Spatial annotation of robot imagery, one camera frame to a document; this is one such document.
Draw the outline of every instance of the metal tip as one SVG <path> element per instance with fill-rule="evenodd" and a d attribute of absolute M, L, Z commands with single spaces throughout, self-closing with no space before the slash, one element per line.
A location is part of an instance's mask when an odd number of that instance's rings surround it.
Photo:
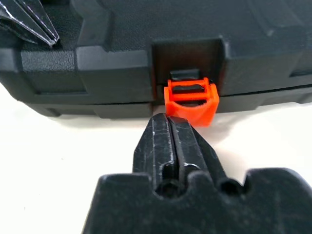
<path fill-rule="evenodd" d="M 0 19 L 2 26 L 25 41 L 41 40 L 50 47 L 59 41 L 40 0 L 0 0 Z"/>

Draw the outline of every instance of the white surface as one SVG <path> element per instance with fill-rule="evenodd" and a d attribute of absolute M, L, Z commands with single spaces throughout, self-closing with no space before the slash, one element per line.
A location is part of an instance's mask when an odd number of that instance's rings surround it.
<path fill-rule="evenodd" d="M 128 173 L 148 119 L 47 118 L 0 86 L 0 233 L 78 234 L 97 179 Z M 312 105 L 218 114 L 199 132 L 228 176 L 288 167 L 312 185 Z"/>

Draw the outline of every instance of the black plastic case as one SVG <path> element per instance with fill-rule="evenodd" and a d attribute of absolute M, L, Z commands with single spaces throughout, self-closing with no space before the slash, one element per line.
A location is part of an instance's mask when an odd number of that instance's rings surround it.
<path fill-rule="evenodd" d="M 312 101 L 312 0 L 43 0 L 52 49 L 0 35 L 0 82 L 47 116 L 146 117 L 172 71 L 217 85 L 219 112 Z"/>

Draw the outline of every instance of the orange plastic clip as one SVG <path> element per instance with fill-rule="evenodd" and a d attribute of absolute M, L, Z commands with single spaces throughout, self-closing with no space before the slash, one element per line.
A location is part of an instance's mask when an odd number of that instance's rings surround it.
<path fill-rule="evenodd" d="M 203 90 L 195 93 L 174 93 L 177 86 L 200 85 Z M 187 119 L 193 126 L 209 126 L 214 118 L 219 104 L 219 95 L 215 84 L 209 84 L 208 78 L 191 81 L 168 80 L 168 87 L 164 88 L 166 115 Z M 204 101 L 204 104 L 188 107 L 181 102 Z"/>

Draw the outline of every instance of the case latch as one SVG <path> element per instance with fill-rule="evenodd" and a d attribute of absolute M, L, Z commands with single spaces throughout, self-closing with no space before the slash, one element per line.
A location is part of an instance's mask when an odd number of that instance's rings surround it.
<path fill-rule="evenodd" d="M 193 126 L 209 126 L 219 104 L 215 84 L 208 78 L 189 81 L 168 80 L 164 88 L 166 115 L 187 119 Z"/>

